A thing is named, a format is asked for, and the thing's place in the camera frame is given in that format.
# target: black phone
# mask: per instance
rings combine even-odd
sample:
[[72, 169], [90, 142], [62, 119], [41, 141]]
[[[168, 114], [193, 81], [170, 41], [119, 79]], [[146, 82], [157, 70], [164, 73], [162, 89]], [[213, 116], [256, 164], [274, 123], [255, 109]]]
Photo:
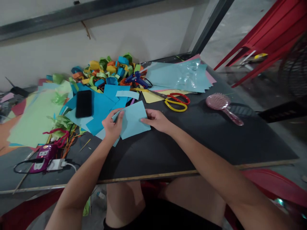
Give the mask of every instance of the black phone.
[[77, 92], [76, 118], [90, 117], [92, 115], [92, 91]]

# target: hand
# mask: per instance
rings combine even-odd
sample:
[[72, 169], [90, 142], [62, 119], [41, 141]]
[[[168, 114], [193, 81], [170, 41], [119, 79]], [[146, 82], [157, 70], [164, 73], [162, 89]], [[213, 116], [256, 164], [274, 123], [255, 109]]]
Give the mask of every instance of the hand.
[[106, 137], [111, 137], [117, 139], [122, 131], [122, 117], [124, 116], [124, 111], [120, 111], [117, 122], [114, 123], [112, 117], [116, 114], [119, 110], [123, 108], [112, 110], [109, 115], [102, 121], [103, 128], [106, 130]]
[[154, 127], [163, 133], [171, 131], [173, 123], [171, 123], [159, 110], [146, 109], [148, 119], [142, 118], [141, 122]]

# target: person's left hand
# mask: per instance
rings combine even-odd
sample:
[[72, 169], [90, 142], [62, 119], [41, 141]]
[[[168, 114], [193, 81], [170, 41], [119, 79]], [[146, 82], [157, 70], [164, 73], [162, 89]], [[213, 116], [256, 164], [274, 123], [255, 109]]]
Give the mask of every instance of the person's left hand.
[[121, 111], [117, 117], [117, 122], [114, 123], [112, 117], [119, 110], [123, 108], [112, 110], [109, 115], [102, 121], [103, 128], [106, 130], [106, 137], [111, 137], [117, 139], [122, 131], [122, 117], [124, 116], [124, 111]]

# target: scissors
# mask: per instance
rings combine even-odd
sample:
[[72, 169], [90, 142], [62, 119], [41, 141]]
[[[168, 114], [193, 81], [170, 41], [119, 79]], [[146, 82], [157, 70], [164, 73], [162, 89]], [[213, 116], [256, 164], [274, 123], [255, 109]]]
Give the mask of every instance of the scissors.
[[[158, 93], [158, 92], [155, 92], [155, 91], [152, 91], [152, 90], [148, 90], [148, 91], [150, 91], [150, 92], [152, 92], [152, 93], [154, 93], [154, 94], [164, 98], [165, 99], [164, 103], [167, 105], [167, 107], [169, 107], [171, 110], [173, 110], [175, 112], [184, 112], [184, 111], [186, 111], [187, 108], [188, 108], [187, 105], [190, 104], [190, 102], [191, 102], [190, 99], [186, 95], [181, 94], [181, 93], [171, 93], [169, 95], [165, 95], [165, 94], [161, 94], [161, 93]], [[183, 102], [183, 101], [179, 100], [178, 98], [174, 97], [173, 95], [182, 96], [182, 97], [184, 97], [187, 100], [187, 102]], [[184, 107], [184, 109], [181, 109], [181, 110], [175, 109], [169, 103], [182, 105]]]

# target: pink hair brush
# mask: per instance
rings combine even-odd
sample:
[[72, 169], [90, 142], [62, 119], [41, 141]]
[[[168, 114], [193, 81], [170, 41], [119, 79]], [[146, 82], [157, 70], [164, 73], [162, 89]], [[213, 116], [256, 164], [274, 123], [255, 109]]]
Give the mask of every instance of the pink hair brush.
[[243, 121], [230, 112], [227, 109], [227, 106], [230, 104], [231, 100], [224, 94], [215, 93], [207, 97], [206, 104], [209, 108], [214, 110], [222, 110], [224, 113], [229, 116], [229, 118], [238, 126], [244, 125]]

